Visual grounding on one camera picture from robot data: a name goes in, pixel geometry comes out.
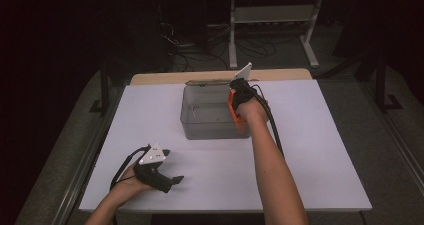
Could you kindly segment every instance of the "clear container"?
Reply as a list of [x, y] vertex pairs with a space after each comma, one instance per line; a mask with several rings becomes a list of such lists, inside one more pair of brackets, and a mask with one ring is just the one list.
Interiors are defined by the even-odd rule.
[[186, 86], [180, 120], [187, 139], [248, 138], [246, 122], [234, 122], [228, 107], [228, 85]]

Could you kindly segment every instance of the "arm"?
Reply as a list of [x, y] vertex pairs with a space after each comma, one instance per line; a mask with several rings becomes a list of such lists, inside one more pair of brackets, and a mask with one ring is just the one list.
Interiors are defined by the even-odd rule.
[[267, 127], [268, 117], [256, 99], [243, 103], [237, 112], [252, 134], [256, 181], [265, 223], [307, 224], [302, 200], [289, 167]]
[[86, 225], [112, 224], [113, 216], [119, 207], [123, 206], [137, 194], [152, 190], [150, 186], [143, 184], [137, 180], [137, 178], [133, 177], [133, 167], [134, 164], [125, 170], [122, 175], [121, 182], [118, 182], [106, 195], [106, 197], [103, 198], [96, 210], [94, 210], [93, 214], [91, 214], [90, 218], [85, 223]]

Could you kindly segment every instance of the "hand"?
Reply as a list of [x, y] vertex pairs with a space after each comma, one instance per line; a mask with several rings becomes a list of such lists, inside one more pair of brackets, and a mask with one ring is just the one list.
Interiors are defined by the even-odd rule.
[[240, 114], [248, 123], [257, 120], [265, 123], [268, 121], [268, 115], [256, 98], [240, 104], [236, 113]]
[[109, 195], [111, 199], [119, 206], [123, 206], [131, 198], [135, 197], [137, 194], [153, 190], [149, 185], [146, 185], [140, 182], [134, 174], [134, 165], [130, 165], [124, 172], [124, 174], [119, 179], [118, 183], [112, 188]]

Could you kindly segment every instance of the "white table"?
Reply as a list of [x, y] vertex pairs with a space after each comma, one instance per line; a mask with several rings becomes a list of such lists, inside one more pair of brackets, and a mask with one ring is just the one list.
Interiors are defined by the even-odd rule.
[[[260, 81], [287, 163], [307, 210], [372, 206], [315, 80]], [[146, 192], [122, 210], [146, 213], [261, 212], [250, 139], [187, 140], [180, 122], [184, 84], [128, 86], [86, 188], [80, 209], [94, 210], [125, 158], [160, 142], [171, 154], [159, 167], [184, 175], [168, 194]]]

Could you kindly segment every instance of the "floor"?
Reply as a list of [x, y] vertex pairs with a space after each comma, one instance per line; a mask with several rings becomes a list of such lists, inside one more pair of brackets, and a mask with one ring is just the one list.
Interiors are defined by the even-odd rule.
[[[307, 68], [316, 76], [344, 61], [331, 55], [342, 30], [341, 25], [316, 28], [311, 46], [321, 65], [317, 69], [309, 67], [298, 39], [298, 32], [303, 29], [295, 25], [282, 26], [277, 31], [272, 27], [239, 29], [238, 64], [243, 66], [252, 62], [254, 69]], [[228, 67], [227, 44], [219, 39], [213, 44], [208, 54], [195, 47], [180, 48], [174, 54], [172, 70], [225, 70]], [[365, 83], [355, 80], [354, 72], [358, 65], [318, 82], [373, 209], [361, 213], [309, 211], [310, 224], [423, 224], [423, 193], [402, 154], [411, 151], [416, 164], [424, 167], [424, 108], [408, 92], [402, 77], [389, 68], [387, 93], [395, 95], [403, 109], [382, 113], [373, 101], [373, 78]], [[100, 99], [99, 87], [99, 74], [96, 74], [81, 94], [17, 224], [82, 224], [90, 215], [78, 210], [83, 187], [76, 191], [69, 188], [76, 177], [87, 182], [86, 174], [75, 174], [75, 171], [81, 171], [81, 158], [87, 149], [99, 145], [93, 145], [93, 141], [101, 140], [93, 139], [99, 137], [97, 131], [107, 130], [104, 126], [107, 116], [89, 112], [93, 102]], [[119, 101], [119, 89], [112, 88], [111, 91], [111, 99]], [[87, 173], [94, 160], [84, 163]], [[65, 212], [61, 210], [63, 207], [67, 208]], [[117, 216], [119, 224], [151, 222], [150, 214], [119, 212]]]

